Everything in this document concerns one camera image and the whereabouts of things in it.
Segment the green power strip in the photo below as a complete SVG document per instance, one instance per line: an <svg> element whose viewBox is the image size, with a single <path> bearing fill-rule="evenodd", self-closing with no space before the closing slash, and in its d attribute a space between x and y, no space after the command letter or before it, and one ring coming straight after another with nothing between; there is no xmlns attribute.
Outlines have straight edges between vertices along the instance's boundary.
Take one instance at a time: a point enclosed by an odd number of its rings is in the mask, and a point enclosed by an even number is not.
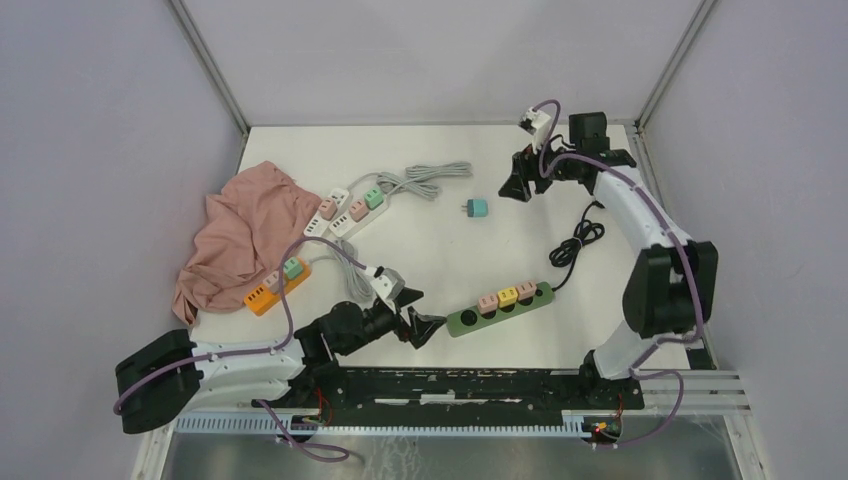
<svg viewBox="0 0 848 480"><path fill-rule="evenodd" d="M452 338L465 336L551 304L555 299L555 292L551 285L548 282L540 282L536 285L537 290L532 298L518 300L514 306L506 309L498 308L495 315L482 316L478 312L476 304L480 297L475 304L449 314L446 322L449 335Z"/></svg>

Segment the teal usb charger plug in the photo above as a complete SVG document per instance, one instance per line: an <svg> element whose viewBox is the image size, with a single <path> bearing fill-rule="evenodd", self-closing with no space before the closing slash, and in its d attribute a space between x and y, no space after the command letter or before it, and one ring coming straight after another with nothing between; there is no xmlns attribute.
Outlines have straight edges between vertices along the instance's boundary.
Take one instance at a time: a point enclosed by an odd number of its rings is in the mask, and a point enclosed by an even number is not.
<svg viewBox="0 0 848 480"><path fill-rule="evenodd" d="M468 199L462 205L462 210L468 218L484 218L489 215L488 202L483 198Z"/></svg>

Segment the pink charger plug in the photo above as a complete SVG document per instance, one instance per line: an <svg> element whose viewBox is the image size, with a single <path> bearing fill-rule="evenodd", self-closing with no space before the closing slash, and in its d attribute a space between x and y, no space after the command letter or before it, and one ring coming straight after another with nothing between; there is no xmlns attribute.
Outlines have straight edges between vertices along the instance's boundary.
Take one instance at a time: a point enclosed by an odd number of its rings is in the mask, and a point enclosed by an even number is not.
<svg viewBox="0 0 848 480"><path fill-rule="evenodd" d="M481 296L476 304L478 312L482 316L495 315L499 307L499 299L496 293Z"/></svg>

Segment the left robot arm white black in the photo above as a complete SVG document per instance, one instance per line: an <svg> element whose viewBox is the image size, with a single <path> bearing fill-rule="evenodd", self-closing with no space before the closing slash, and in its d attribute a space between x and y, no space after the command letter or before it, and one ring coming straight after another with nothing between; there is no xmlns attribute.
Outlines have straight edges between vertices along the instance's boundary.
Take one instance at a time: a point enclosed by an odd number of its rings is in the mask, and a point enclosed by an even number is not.
<svg viewBox="0 0 848 480"><path fill-rule="evenodd" d="M394 303L345 301L285 340L242 344L191 340L169 331L119 362L113 408L126 434L155 430L180 414L242 401L307 404L315 384L348 356L387 334L419 349L447 319L417 312L422 292L404 288Z"/></svg>

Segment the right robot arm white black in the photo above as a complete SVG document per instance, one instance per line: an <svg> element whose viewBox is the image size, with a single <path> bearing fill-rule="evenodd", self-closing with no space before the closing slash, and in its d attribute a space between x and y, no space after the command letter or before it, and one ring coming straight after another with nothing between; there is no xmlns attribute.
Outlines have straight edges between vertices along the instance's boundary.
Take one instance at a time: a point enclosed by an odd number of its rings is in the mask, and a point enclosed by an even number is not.
<svg viewBox="0 0 848 480"><path fill-rule="evenodd" d="M602 408L618 393L616 380L629 378L666 344L701 339L711 314L718 251L682 230L650 193L635 159L614 149L602 112L568 119L566 142L554 144L559 117L544 101L520 117L530 144L512 157L510 176L498 194L521 202L541 195L556 181L583 186L622 231L636 255L622 296L623 321L589 354L594 371L577 382L580 400Z"/></svg>

